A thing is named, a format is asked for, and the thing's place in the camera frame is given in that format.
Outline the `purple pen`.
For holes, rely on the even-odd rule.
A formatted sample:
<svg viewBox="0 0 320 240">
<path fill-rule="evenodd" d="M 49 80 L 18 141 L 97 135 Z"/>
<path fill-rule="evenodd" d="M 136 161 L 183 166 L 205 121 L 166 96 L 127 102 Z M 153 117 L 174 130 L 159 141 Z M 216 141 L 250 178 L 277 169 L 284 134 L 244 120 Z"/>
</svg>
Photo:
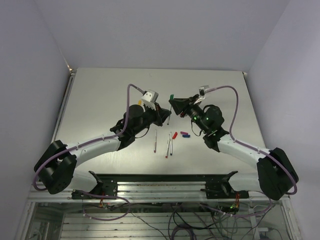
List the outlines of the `purple pen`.
<svg viewBox="0 0 320 240">
<path fill-rule="evenodd" d="M 158 131 L 155 130 L 154 132 L 154 142 L 153 142 L 153 152 L 157 152 L 157 140 L 158 140 Z"/>
</svg>

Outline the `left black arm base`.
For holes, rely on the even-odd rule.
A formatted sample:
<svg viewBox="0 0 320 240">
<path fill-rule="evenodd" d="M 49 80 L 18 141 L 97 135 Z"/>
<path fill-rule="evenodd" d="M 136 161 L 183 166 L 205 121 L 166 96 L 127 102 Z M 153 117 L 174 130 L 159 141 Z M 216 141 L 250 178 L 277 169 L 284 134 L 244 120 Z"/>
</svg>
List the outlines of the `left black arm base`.
<svg viewBox="0 0 320 240">
<path fill-rule="evenodd" d="M 77 171 L 68 187 L 72 189 L 73 200 L 93 199 L 93 195 L 111 196 L 115 199 L 118 193 L 118 183 L 113 177 L 93 171 Z"/>
</svg>

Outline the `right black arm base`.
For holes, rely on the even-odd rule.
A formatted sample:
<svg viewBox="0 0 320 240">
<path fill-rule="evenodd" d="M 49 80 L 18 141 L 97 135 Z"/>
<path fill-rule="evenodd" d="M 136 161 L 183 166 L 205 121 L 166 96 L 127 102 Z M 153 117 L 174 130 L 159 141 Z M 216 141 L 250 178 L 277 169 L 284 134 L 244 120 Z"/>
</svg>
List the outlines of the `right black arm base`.
<svg viewBox="0 0 320 240">
<path fill-rule="evenodd" d="M 238 171 L 228 174 L 206 174 L 204 175 L 204 187 L 200 191 L 206 194 L 207 199 L 236 199 L 236 197 L 248 199 L 248 191 L 236 191 L 229 183 L 230 178 L 237 173 Z"/>
</svg>

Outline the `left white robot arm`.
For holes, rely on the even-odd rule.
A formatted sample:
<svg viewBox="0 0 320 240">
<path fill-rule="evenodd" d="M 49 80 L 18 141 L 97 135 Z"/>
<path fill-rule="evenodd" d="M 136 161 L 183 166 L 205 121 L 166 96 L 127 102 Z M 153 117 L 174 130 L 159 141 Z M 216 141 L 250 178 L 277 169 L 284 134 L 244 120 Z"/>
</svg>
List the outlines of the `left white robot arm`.
<svg viewBox="0 0 320 240">
<path fill-rule="evenodd" d="M 80 171 L 77 167 L 100 155 L 120 151 L 131 145 L 137 135 L 148 130 L 151 125 L 163 126 L 171 111 L 146 105 L 131 105 L 123 118 L 106 134 L 86 142 L 64 144 L 61 140 L 52 142 L 34 166 L 34 171 L 51 195 L 58 194 L 66 188 L 84 191 L 96 199 L 106 193 L 104 183 L 92 170 Z"/>
</svg>

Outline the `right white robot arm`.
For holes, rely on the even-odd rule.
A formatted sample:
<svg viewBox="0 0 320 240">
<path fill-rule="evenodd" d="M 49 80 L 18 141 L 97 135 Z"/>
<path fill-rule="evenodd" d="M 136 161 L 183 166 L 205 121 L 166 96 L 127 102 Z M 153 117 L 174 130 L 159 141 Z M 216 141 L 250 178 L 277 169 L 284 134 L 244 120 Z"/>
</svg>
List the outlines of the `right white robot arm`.
<svg viewBox="0 0 320 240">
<path fill-rule="evenodd" d="M 240 191 L 254 191 L 277 201 L 283 195 L 297 192 L 299 177 L 282 149 L 258 148 L 235 139 L 222 127 L 225 119 L 220 108 L 213 104 L 201 108 L 198 99 L 198 95 L 173 98 L 169 103 L 176 115 L 190 117 L 191 122 L 199 127 L 208 148 L 230 155 L 256 171 L 242 174 L 235 170 L 227 174 L 220 181 L 220 192 L 224 197 L 231 198 Z"/>
</svg>

